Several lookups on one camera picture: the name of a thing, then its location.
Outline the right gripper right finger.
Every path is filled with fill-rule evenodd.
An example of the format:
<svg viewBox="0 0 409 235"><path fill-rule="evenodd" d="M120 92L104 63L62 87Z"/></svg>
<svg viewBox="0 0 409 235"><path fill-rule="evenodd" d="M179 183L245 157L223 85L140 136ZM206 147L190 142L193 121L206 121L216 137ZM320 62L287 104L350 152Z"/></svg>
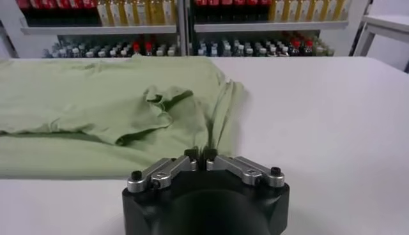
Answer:
<svg viewBox="0 0 409 235"><path fill-rule="evenodd" d="M232 158L220 155L216 149L204 150L203 158L207 171L228 171L246 185L258 186L264 183L272 188L284 186L284 173L279 167L268 168L242 156Z"/></svg>

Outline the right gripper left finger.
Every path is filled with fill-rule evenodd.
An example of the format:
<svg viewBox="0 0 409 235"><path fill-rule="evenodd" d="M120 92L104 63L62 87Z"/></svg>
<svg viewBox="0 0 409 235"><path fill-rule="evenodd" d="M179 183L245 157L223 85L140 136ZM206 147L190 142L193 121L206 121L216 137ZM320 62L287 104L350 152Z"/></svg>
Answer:
<svg viewBox="0 0 409 235"><path fill-rule="evenodd" d="M167 188L180 172L196 171L198 158L198 148L186 149L178 158L162 158L143 171L133 171L127 179L127 190L141 193L149 188Z"/></svg>

